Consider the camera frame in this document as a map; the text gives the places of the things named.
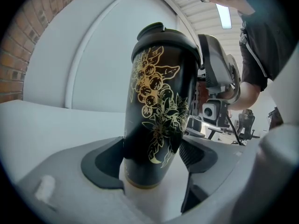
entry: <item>black tumbler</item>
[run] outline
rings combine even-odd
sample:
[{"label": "black tumbler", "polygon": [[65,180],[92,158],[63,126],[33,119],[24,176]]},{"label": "black tumbler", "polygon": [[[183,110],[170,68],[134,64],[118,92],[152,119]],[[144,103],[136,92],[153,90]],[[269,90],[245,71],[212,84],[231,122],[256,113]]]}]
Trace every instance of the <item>black tumbler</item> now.
[{"label": "black tumbler", "polygon": [[124,134],[125,176],[150,189],[165,176],[187,126],[198,47],[162,23],[144,28],[132,53]]}]

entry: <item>brick wall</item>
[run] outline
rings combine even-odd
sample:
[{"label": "brick wall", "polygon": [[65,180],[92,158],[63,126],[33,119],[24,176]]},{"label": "brick wall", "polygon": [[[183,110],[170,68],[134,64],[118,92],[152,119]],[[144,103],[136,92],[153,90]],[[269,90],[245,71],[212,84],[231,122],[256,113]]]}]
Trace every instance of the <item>brick wall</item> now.
[{"label": "brick wall", "polygon": [[53,18],[73,0],[27,0],[6,31],[0,46],[0,103],[22,99],[35,45]]}]

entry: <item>cup base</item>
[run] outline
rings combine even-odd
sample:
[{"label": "cup base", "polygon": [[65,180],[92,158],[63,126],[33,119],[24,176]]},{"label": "cup base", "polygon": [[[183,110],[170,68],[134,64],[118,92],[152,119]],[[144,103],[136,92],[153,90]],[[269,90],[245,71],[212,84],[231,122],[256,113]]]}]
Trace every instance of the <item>cup base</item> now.
[{"label": "cup base", "polygon": [[126,180],[134,187],[139,188],[139,189],[153,189],[156,186],[158,186],[161,182],[158,182],[157,184],[154,185],[150,185],[150,186],[143,186],[143,185],[139,185],[137,183],[134,183],[126,174],[125,174]]}]

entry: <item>man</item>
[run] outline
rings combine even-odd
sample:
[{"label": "man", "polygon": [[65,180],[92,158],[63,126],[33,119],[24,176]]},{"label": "man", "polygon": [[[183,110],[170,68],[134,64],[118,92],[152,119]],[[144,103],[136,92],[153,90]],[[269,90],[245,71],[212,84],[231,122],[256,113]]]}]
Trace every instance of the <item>man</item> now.
[{"label": "man", "polygon": [[[229,109],[248,109],[256,102],[260,92],[267,87],[267,79],[274,80],[283,69],[296,46],[297,39],[285,22],[282,9],[274,0],[201,1],[236,8],[245,24],[248,45],[265,72],[263,73],[246,45],[240,42],[243,57],[241,95]],[[232,93],[231,89],[221,97],[228,98]]]}]

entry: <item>shirt sleeve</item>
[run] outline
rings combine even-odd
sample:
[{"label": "shirt sleeve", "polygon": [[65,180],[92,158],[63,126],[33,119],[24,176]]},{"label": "shirt sleeve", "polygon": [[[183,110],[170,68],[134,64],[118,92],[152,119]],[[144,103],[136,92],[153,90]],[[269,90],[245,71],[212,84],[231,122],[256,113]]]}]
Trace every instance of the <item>shirt sleeve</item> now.
[{"label": "shirt sleeve", "polygon": [[264,91],[267,87],[268,79],[263,75],[261,68],[247,47],[240,43],[240,49],[243,58],[242,82],[258,85],[261,87],[261,91]]}]

